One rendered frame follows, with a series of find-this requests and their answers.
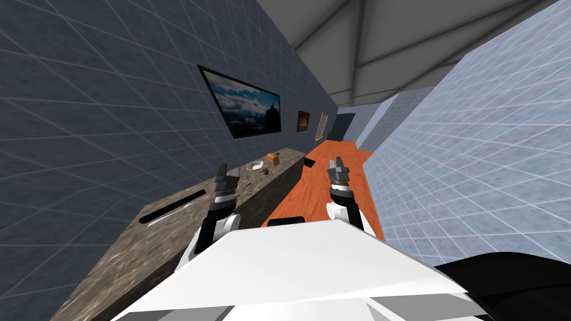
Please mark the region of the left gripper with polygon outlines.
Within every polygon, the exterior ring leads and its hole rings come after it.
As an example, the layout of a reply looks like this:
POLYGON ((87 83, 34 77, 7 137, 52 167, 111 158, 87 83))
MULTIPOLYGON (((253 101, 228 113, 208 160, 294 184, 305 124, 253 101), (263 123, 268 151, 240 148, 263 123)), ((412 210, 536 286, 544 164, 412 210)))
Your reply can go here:
POLYGON ((238 187, 239 176, 229 176, 228 173, 228 164, 223 163, 219 166, 217 170, 217 175, 213 179, 215 182, 215 196, 222 197, 228 196, 229 194, 235 194, 236 189, 238 187))

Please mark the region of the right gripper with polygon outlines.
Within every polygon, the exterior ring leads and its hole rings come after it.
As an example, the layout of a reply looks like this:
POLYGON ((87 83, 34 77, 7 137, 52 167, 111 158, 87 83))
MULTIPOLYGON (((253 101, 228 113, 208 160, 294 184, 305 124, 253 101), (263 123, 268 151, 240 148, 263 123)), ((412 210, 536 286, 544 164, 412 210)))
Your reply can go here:
POLYGON ((349 169, 343 167, 342 158, 335 157, 335 160, 329 160, 329 166, 327 173, 331 181, 331 188, 340 191, 348 191, 349 169))

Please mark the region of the dark door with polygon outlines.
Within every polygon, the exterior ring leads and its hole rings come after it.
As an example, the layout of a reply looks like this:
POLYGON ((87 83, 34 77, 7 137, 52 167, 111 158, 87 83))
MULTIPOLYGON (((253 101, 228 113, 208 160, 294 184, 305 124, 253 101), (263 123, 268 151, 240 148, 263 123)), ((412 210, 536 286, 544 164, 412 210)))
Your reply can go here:
POLYGON ((335 115, 327 140, 341 142, 348 131, 355 113, 343 113, 335 115))

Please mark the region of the gold framed picture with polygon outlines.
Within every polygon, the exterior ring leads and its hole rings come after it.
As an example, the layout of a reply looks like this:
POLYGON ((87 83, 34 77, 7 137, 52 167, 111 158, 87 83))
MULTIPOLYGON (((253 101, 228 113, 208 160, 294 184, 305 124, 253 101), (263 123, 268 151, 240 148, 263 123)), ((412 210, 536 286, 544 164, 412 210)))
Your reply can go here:
POLYGON ((326 129, 326 125, 327 125, 327 120, 328 120, 328 114, 323 112, 322 115, 320 116, 320 120, 318 123, 318 127, 317 127, 317 131, 316 131, 316 136, 315 136, 315 141, 318 141, 320 139, 323 138, 324 134, 325 134, 325 129, 326 129))

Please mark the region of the long black flat bar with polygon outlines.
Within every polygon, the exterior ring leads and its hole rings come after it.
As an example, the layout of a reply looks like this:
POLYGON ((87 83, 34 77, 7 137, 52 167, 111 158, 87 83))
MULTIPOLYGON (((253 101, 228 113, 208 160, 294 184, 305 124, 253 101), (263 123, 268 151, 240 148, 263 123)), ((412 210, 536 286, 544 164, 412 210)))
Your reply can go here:
POLYGON ((178 201, 175 201, 174 203, 166 205, 166 206, 159 208, 159 209, 157 209, 157 210, 155 210, 155 211, 153 211, 153 212, 151 212, 145 216, 142 216, 138 222, 141 224, 146 224, 146 223, 151 223, 151 222, 157 221, 161 217, 163 217, 169 213, 174 212, 176 209, 181 209, 183 206, 191 204, 194 200, 203 196, 204 194, 206 194, 206 190, 200 189, 197 192, 194 192, 187 197, 184 197, 178 201))

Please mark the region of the large mountain sky picture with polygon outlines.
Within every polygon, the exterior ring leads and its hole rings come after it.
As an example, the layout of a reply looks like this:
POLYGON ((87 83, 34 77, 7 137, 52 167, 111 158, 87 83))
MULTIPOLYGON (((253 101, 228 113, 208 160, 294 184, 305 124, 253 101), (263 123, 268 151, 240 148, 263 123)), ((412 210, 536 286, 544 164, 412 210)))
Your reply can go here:
POLYGON ((198 68, 234 139, 282 131, 279 95, 212 69, 198 68))

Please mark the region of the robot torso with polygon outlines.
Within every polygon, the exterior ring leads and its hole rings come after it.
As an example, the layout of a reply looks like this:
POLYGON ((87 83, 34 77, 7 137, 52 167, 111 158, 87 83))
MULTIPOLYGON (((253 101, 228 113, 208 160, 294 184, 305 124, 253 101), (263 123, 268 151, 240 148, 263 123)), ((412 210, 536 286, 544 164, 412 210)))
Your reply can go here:
POLYGON ((442 272, 340 220, 229 232, 113 321, 482 321, 442 272))

